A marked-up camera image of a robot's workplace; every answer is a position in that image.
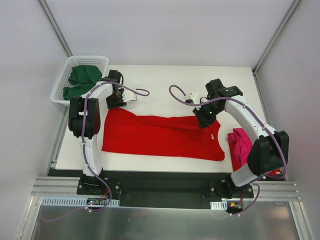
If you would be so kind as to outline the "white plastic basket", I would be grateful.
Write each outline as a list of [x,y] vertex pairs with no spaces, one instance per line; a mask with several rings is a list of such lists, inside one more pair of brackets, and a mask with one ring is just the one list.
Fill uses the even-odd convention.
[[65,100],[63,96],[64,87],[71,87],[72,85],[68,81],[71,76],[73,67],[79,65],[89,65],[97,67],[102,76],[106,76],[107,67],[109,64],[109,58],[100,55],[73,55],[66,59],[58,78],[55,81],[53,89],[51,91],[50,99],[53,103],[61,104],[69,107],[70,101]]

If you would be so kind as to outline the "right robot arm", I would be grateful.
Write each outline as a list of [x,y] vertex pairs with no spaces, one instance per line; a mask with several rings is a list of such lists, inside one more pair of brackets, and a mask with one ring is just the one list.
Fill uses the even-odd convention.
[[265,123],[248,105],[237,86],[225,87],[220,79],[205,86],[208,103],[193,109],[201,129],[210,127],[222,111],[229,113],[248,135],[252,147],[246,163],[229,174],[215,187],[222,198],[235,198],[243,188],[279,168],[286,169],[289,153],[289,135]]

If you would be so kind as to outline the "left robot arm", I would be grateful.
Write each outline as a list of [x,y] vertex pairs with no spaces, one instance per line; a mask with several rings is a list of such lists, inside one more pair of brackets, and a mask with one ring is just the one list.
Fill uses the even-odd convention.
[[125,89],[120,84],[124,77],[118,70],[69,103],[68,128],[76,137],[83,160],[83,171],[78,182],[78,195],[103,195],[108,193],[103,178],[102,152],[103,121],[109,109],[125,107]]

